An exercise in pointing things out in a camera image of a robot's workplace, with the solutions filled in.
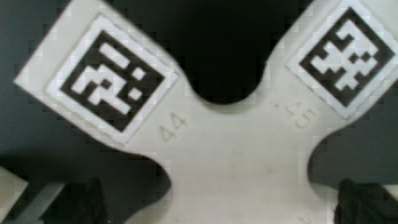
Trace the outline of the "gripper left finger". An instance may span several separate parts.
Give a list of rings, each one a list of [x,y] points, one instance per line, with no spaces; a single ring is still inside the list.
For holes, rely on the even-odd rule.
[[[50,183],[11,224],[109,224],[100,179],[87,183]]]

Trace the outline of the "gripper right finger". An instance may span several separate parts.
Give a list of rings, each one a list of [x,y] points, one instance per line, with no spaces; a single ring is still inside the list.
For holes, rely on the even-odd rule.
[[[398,199],[379,183],[340,182],[334,224],[398,224]]]

